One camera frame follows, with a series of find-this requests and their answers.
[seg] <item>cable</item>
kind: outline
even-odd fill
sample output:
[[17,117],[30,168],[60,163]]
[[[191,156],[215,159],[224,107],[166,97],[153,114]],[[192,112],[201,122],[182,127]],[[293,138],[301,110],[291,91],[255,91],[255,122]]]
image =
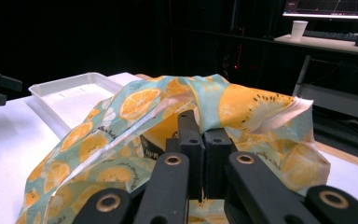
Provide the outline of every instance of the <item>cable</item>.
[[352,77],[356,72],[358,71],[358,65],[356,66],[356,68],[353,70],[353,72],[351,72],[346,78],[344,78],[342,81],[340,81],[334,88],[333,90],[336,90],[340,85],[342,85],[343,83],[345,83],[350,77]]
[[325,79],[326,77],[330,76],[333,72],[335,72],[335,71],[339,68],[339,66],[340,66],[342,63],[343,63],[343,61],[340,61],[330,72],[328,72],[328,73],[326,73],[324,76],[319,77],[318,79],[312,81],[312,82],[310,83],[310,85],[312,85],[312,84],[314,84],[314,83],[316,83],[316,82],[319,82],[319,81]]

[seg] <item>plastic tray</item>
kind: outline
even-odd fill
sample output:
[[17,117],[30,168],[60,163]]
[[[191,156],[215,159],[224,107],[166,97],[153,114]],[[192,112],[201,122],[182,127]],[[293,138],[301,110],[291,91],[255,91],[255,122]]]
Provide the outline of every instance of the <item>plastic tray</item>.
[[67,132],[79,125],[101,100],[122,86],[99,73],[87,73],[42,84],[28,90],[35,101]]

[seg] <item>paper cup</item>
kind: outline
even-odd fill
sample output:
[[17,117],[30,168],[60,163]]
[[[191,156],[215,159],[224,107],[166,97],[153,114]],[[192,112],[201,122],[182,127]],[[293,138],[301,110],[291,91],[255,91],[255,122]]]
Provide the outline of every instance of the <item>paper cup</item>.
[[293,21],[292,27],[292,41],[299,42],[301,40],[301,36],[304,34],[305,28],[307,27],[307,21]]

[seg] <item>keyboard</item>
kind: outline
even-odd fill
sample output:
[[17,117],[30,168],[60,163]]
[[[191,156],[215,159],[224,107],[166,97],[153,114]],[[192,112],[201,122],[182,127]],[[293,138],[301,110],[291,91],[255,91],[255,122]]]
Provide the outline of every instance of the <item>keyboard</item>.
[[351,41],[351,42],[355,42],[356,40],[358,40],[358,34],[330,33],[330,32],[321,32],[321,31],[309,31],[309,30],[304,31],[303,36],[343,40],[343,41]]

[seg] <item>screw hole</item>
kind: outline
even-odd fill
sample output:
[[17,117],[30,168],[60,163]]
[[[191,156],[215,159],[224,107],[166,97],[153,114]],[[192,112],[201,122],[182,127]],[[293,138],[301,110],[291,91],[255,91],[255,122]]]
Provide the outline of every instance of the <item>screw hole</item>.
[[101,197],[95,204],[95,207],[100,212],[110,212],[116,209],[120,203],[120,197],[118,197],[116,194],[110,193]]
[[331,190],[321,191],[319,193],[319,197],[321,198],[321,200],[324,203],[326,203],[334,208],[345,209],[350,206],[350,203],[344,196],[342,196],[334,191],[331,191]]
[[182,159],[180,159],[180,157],[171,156],[171,157],[165,158],[164,161],[165,161],[165,163],[167,163],[169,165],[177,165],[182,162]]
[[247,156],[247,155],[239,155],[237,157],[237,161],[243,164],[252,164],[254,163],[255,159],[253,157]]

